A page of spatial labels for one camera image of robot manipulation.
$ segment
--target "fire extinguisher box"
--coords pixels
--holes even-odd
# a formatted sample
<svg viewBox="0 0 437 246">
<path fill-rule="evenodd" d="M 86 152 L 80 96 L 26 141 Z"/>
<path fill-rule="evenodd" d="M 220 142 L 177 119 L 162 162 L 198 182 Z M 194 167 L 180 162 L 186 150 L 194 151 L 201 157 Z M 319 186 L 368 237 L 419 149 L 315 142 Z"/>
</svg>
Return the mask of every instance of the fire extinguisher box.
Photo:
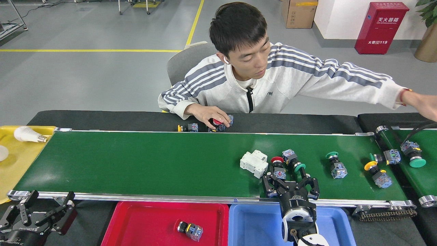
<svg viewBox="0 0 437 246">
<path fill-rule="evenodd" d="M 358 53 L 387 53 L 407 11 L 401 2 L 371 2 L 355 43 Z"/>
</svg>

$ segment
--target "white light bulb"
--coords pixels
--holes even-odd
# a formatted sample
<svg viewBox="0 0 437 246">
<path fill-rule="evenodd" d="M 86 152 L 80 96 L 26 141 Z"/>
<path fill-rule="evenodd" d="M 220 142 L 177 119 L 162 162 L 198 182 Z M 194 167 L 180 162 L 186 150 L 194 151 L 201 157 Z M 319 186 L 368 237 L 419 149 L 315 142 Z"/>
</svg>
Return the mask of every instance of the white light bulb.
<svg viewBox="0 0 437 246">
<path fill-rule="evenodd" d="M 22 126 L 14 131 L 14 137 L 18 141 L 25 142 L 25 141 L 31 141 L 31 142 L 47 142 L 47 138 L 28 126 Z"/>
<path fill-rule="evenodd" d="M 9 155 L 9 150 L 3 145 L 0 145 L 0 162 L 7 158 Z"/>
</svg>

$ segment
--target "potted plant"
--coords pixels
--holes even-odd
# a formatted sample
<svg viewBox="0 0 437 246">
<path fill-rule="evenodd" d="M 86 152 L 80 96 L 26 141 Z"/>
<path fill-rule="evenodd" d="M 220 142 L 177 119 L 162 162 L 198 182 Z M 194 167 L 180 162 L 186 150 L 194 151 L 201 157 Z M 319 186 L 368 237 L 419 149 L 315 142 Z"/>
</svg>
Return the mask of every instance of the potted plant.
<svg viewBox="0 0 437 246">
<path fill-rule="evenodd" d="M 420 12 L 427 30 L 414 56 L 422 61 L 437 62 L 437 0 L 419 0 L 416 4 L 425 6 Z"/>
</svg>

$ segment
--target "white circuit breaker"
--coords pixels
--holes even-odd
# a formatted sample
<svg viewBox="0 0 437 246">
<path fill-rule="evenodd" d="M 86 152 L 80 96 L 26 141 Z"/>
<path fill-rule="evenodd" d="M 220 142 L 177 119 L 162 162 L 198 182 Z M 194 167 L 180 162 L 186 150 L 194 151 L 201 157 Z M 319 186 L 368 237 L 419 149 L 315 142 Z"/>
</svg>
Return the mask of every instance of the white circuit breaker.
<svg viewBox="0 0 437 246">
<path fill-rule="evenodd" d="M 240 167 L 249 170 L 255 177 L 261 178 L 269 166 L 266 160 L 267 155 L 259 150 L 254 150 L 253 153 L 246 152 L 240 160 Z"/>
</svg>

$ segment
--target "green leaf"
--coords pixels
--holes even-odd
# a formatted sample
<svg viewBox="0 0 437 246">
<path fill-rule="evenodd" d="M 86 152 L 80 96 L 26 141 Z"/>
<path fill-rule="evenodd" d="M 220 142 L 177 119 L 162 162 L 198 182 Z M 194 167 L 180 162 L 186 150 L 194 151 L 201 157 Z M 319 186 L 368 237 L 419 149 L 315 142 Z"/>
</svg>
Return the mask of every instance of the green leaf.
<svg viewBox="0 0 437 246">
<path fill-rule="evenodd" d="M 437 3 L 432 3 L 432 4 L 424 7 L 423 9 L 418 10 L 417 12 L 428 12 L 428 11 L 432 10 L 435 6 L 437 6 Z"/>
<path fill-rule="evenodd" d="M 417 7 L 417 6 L 420 6 L 420 5 L 427 4 L 427 3 L 429 3 L 429 2 L 431 2 L 431 0 L 419 0 L 419 1 L 417 2 L 417 4 L 416 4 L 416 7 Z"/>
<path fill-rule="evenodd" d="M 422 16 L 422 20 L 426 20 L 429 17 L 432 17 L 433 13 L 430 11 L 430 12 L 422 13 L 420 16 Z"/>
<path fill-rule="evenodd" d="M 431 17 L 425 21 L 425 25 L 427 26 L 427 28 L 432 26 L 432 24 L 435 24 L 435 23 L 437 23 L 437 17 Z"/>
</svg>

